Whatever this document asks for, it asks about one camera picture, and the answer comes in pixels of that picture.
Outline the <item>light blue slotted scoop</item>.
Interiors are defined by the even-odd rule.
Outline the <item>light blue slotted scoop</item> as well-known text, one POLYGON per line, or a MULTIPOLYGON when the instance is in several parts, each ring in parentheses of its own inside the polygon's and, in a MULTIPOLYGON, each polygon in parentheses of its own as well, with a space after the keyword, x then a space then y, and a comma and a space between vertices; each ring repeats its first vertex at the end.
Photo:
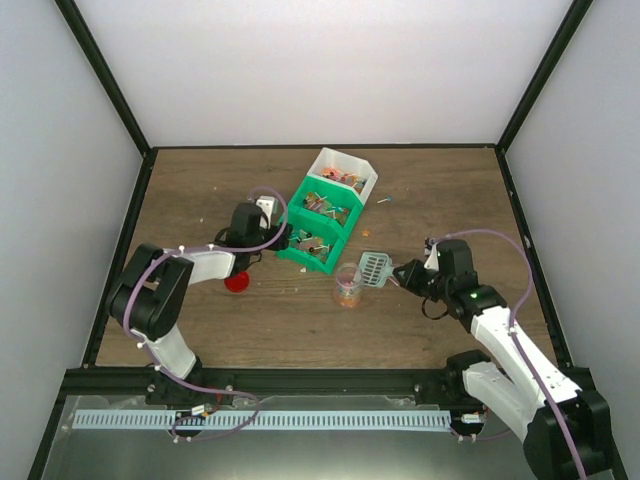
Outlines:
POLYGON ((399 286, 393 275, 393 264, 387 253, 365 251, 362 253, 359 263, 359 273, 356 277, 366 287, 383 288, 387 282, 399 286))

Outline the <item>clear plastic cup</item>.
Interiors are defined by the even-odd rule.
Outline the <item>clear plastic cup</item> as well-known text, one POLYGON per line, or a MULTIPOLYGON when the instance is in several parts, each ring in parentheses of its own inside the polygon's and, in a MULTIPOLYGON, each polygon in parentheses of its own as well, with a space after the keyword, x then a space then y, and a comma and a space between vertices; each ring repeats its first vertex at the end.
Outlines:
POLYGON ((363 278, 359 266, 344 263, 335 272, 334 301, 346 308, 356 307, 362 298, 363 278))

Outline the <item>red round lid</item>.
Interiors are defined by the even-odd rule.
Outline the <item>red round lid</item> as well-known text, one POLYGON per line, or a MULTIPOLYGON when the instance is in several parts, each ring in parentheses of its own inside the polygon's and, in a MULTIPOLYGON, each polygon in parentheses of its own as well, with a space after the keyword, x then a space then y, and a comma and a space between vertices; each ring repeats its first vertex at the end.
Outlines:
POLYGON ((246 271, 243 271, 225 278, 223 283, 229 292, 242 293, 246 291, 250 285, 250 275, 246 271))

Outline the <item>green candy bin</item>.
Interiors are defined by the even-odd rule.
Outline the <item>green candy bin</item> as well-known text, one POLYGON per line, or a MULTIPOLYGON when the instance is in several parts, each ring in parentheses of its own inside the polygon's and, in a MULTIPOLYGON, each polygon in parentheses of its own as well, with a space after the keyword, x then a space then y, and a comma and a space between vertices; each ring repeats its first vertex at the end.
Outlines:
POLYGON ((313 175, 304 177, 288 207, 290 214, 299 214, 303 230, 311 220, 326 220, 343 239, 351 235, 363 210, 353 189, 313 175))
POLYGON ((299 207, 289 209, 287 222, 292 226, 289 246, 277 257, 331 275, 348 239, 345 230, 337 221, 299 207))

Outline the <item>white candy bin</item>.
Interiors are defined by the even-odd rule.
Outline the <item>white candy bin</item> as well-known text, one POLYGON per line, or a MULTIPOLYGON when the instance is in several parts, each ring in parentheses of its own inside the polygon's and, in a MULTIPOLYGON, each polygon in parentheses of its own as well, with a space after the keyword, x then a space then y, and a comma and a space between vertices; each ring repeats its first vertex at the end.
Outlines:
POLYGON ((307 175, 336 184, 356 194, 365 205, 379 178, 367 160, 323 147, 307 175))

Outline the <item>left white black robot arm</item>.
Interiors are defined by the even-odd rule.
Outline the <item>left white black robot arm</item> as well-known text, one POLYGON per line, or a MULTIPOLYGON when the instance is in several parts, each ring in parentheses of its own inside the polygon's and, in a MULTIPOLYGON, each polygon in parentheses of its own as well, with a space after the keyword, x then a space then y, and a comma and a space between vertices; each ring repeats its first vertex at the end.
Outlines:
POLYGON ((292 226, 274 222, 277 206, 272 196, 238 204, 230 225, 203 247, 139 245, 107 297, 108 314, 147 353, 154 370, 170 379, 169 391, 181 403, 194 403, 210 389, 178 327, 187 289, 221 280, 232 293, 245 291, 248 269, 262 260, 262 252, 288 247, 292 226))

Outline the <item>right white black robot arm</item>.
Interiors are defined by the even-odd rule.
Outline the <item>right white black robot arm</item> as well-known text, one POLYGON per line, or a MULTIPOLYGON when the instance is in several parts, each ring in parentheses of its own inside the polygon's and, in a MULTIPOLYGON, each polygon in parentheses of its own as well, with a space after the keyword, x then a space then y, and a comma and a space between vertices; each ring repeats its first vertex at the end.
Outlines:
POLYGON ((613 466, 609 406, 554 365, 526 335, 498 291, 479 281, 461 239, 435 241, 424 260, 392 271, 400 287, 445 305, 446 315, 492 355, 444 378, 447 396, 487 406, 521 441, 538 479, 586 479, 613 466))

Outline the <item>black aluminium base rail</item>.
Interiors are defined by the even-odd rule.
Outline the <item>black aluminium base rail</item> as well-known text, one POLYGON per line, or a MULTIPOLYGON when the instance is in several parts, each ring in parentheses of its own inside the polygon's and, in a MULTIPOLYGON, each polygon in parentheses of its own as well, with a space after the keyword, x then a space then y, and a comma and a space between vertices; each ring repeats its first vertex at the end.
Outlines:
MULTIPOLYGON (((480 402, 454 384, 445 369, 234 369, 205 368, 207 388, 271 396, 408 397, 418 405, 443 409, 474 408, 480 402)), ((143 395, 150 405, 187 407, 207 396, 186 389, 150 367, 70 369, 60 388, 64 395, 143 395)))

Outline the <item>black frame post right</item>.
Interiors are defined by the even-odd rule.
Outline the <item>black frame post right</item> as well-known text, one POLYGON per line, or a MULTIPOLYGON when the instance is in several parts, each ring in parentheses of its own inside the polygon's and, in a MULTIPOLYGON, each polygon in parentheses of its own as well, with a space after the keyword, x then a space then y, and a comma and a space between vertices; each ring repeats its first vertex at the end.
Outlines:
POLYGON ((517 137, 592 4, 592 0, 573 0, 570 3, 496 144, 500 152, 506 153, 517 137))

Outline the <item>black frame post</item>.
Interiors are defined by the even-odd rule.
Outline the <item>black frame post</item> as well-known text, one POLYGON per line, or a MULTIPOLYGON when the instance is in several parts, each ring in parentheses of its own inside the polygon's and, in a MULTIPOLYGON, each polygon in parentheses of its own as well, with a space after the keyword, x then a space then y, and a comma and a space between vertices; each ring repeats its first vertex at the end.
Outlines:
POLYGON ((570 3, 496 144, 500 152, 506 153, 517 137, 592 4, 592 0, 573 0, 570 3))
POLYGON ((123 126, 143 158, 149 155, 151 147, 134 113, 127 102, 109 64, 95 40, 81 10, 73 0, 55 0, 77 44, 91 66, 96 78, 107 94, 123 126))

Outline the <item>black frame post left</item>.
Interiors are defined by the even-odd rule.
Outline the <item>black frame post left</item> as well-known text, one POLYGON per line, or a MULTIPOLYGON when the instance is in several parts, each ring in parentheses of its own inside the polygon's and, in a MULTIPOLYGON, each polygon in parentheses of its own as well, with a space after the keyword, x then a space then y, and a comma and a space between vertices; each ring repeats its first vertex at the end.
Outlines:
POLYGON ((107 94, 123 126, 143 158, 149 155, 151 147, 134 113, 127 102, 109 64, 95 40, 81 10, 73 0, 55 0, 77 44, 91 66, 96 78, 107 94))

